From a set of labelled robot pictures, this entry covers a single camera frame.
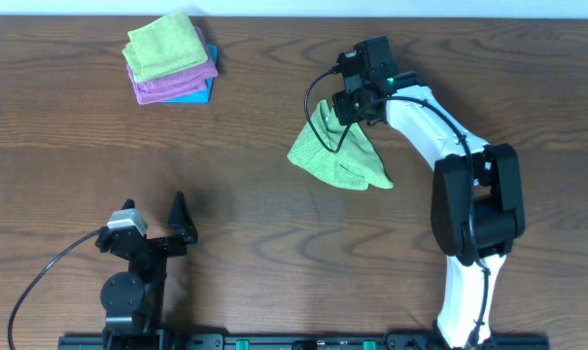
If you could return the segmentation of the light green cloth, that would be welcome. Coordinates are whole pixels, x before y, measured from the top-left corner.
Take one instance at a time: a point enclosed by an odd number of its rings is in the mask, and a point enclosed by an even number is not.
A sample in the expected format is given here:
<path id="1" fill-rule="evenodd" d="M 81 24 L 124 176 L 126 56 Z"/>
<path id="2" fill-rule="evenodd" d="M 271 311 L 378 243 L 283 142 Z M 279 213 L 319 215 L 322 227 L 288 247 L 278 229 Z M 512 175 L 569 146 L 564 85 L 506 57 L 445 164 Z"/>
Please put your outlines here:
<path id="1" fill-rule="evenodd" d="M 340 189 L 364 191 L 369 186 L 384 190 L 394 187 L 380 157 L 357 124 L 347 131 L 339 152 L 331 153 L 307 122 L 287 158 L 320 181 Z"/>

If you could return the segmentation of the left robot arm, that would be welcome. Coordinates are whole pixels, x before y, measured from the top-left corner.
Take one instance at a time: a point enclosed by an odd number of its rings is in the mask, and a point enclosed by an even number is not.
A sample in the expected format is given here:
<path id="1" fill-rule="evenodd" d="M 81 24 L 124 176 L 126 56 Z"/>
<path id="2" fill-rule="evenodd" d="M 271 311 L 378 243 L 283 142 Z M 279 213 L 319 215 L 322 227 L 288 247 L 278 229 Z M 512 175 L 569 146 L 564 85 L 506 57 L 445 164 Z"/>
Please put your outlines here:
<path id="1" fill-rule="evenodd" d="M 197 242 L 182 192 L 176 192 L 168 218 L 168 236 L 149 238 L 148 224 L 129 199 L 113 212 L 95 241 L 102 253 L 128 262 L 126 271 L 111 276 L 102 286 L 105 309 L 102 332 L 105 349 L 170 349 L 171 332 L 161 324 L 167 262 L 182 257 Z"/>

